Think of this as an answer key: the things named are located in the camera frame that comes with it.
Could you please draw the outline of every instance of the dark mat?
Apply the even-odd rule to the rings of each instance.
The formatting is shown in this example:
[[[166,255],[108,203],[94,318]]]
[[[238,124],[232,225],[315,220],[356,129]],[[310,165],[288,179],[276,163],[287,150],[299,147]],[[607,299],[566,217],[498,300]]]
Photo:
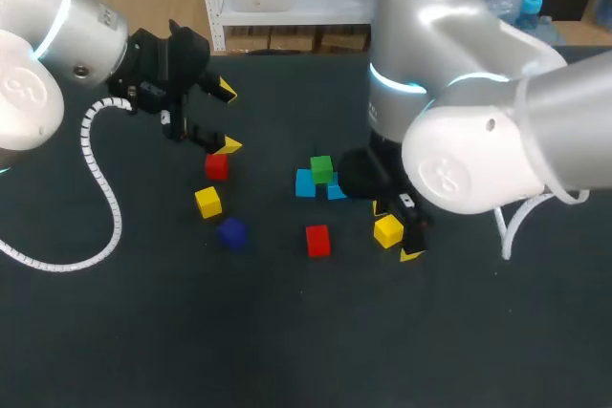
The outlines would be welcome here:
[[[571,50],[573,59],[585,51]],[[612,194],[541,207],[510,263],[492,214],[428,207],[430,251],[399,262],[369,203],[299,200],[313,155],[367,141],[364,55],[216,58],[234,107],[190,112],[244,142],[219,184],[249,246],[222,247],[198,214],[202,152],[159,120],[104,113],[93,128],[124,216],[117,251],[53,275],[0,256],[2,407],[598,407],[612,402]],[[62,84],[60,133],[0,177],[1,237],[66,263],[100,250],[105,201],[78,146],[104,96]],[[333,257],[310,261],[304,227]]]

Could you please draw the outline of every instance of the dark blue cube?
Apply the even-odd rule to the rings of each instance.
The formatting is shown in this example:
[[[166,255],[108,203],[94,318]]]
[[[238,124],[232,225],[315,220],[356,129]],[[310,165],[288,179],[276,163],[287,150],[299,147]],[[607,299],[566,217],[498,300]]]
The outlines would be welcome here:
[[[242,248],[247,243],[247,227],[233,217],[228,218],[217,227],[223,244],[232,249]]]

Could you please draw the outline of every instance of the silver robotic arm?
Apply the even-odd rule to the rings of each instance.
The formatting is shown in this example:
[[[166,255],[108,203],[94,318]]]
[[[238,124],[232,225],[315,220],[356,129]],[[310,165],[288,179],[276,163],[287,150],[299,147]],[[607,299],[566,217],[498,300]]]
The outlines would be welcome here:
[[[378,0],[369,119],[434,204],[612,186],[612,54],[567,66],[484,0]]]
[[[46,66],[79,85],[121,64],[127,22],[97,0],[0,0],[0,170],[50,138],[63,97]]]
[[[194,85],[226,103],[237,94],[207,69],[204,37],[174,21],[170,32],[167,39],[142,29],[128,35],[125,18],[98,0],[0,0],[0,170],[61,122],[63,100],[46,67],[84,87],[105,83],[132,113],[161,114],[170,140],[190,140],[211,154],[237,149],[186,119]]]

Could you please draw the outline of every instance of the white spiral cable wrap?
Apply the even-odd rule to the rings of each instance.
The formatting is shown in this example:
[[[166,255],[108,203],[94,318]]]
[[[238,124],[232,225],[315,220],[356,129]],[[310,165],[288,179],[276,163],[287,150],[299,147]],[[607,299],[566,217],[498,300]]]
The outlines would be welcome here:
[[[116,97],[107,97],[107,98],[104,98],[96,102],[87,111],[81,123],[80,145],[81,145],[81,150],[83,152],[83,158],[87,162],[87,166],[89,167],[89,170],[92,172],[94,179],[96,179],[96,182],[98,182],[98,185],[101,188],[102,193],[104,193],[104,196],[106,197],[106,201],[108,202],[108,205],[111,208],[111,212],[113,213],[113,236],[111,237],[111,240],[108,242],[106,247],[102,250],[102,252],[100,252],[98,255],[95,255],[85,261],[78,262],[78,263],[71,263],[69,265],[55,265],[51,263],[39,262],[38,260],[34,260],[33,258],[30,258],[24,255],[23,253],[9,246],[4,241],[0,240],[0,250],[5,252],[12,259],[30,268],[40,269],[42,271],[72,272],[72,271],[78,271],[80,269],[89,268],[89,267],[92,267],[93,265],[97,265],[99,262],[101,262],[106,257],[108,257],[113,252],[117,244],[119,243],[119,240],[121,238],[121,229],[122,229],[121,211],[119,209],[119,204],[117,203],[117,199],[115,198],[115,193],[113,193],[113,190],[111,189],[110,185],[108,184],[106,179],[104,179],[104,175],[99,170],[98,163],[96,162],[96,159],[94,158],[94,153],[92,152],[92,147],[90,143],[90,132],[91,132],[92,121],[94,120],[98,112],[100,112],[101,110],[107,107],[116,107],[116,108],[123,109],[123,110],[131,109],[131,105],[127,100],[119,99]]]

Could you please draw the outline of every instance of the yellow cube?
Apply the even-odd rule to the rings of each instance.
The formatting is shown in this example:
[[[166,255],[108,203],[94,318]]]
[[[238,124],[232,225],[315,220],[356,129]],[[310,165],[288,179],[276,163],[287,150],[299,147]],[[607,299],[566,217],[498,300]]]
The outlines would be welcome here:
[[[387,215],[374,224],[374,237],[384,248],[390,248],[402,241],[404,226],[394,215]]]
[[[195,194],[195,201],[205,219],[221,213],[221,200],[214,186],[198,191]]]

